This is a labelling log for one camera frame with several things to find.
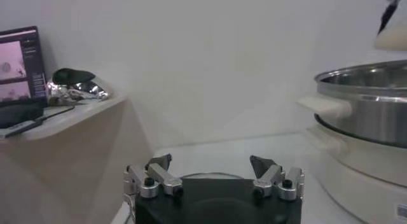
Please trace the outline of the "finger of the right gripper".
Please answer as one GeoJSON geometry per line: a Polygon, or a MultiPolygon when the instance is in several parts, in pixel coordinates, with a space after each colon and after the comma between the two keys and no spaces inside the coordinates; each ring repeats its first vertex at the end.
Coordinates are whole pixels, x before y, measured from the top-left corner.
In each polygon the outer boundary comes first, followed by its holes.
{"type": "Polygon", "coordinates": [[[386,28],[393,14],[397,10],[398,4],[401,0],[386,0],[386,1],[388,2],[388,5],[381,16],[378,34],[380,34],[386,28]]]}

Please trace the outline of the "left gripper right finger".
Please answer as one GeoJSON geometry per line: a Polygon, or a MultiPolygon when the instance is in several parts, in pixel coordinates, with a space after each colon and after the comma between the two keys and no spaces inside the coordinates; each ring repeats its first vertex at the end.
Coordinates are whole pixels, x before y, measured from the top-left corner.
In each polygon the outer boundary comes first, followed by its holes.
{"type": "Polygon", "coordinates": [[[272,159],[251,155],[249,161],[256,176],[252,182],[255,199],[271,197],[273,192],[277,192],[282,200],[303,199],[305,174],[301,168],[292,167],[286,173],[282,166],[272,159]]]}

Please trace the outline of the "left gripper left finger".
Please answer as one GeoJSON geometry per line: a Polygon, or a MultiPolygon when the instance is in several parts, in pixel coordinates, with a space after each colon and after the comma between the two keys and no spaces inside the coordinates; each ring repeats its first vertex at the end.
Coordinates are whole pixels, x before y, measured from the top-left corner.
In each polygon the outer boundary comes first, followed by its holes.
{"type": "Polygon", "coordinates": [[[124,194],[140,195],[144,199],[158,196],[162,188],[165,195],[183,195],[183,181],[168,172],[172,155],[154,157],[144,166],[128,165],[123,172],[124,194]]]}

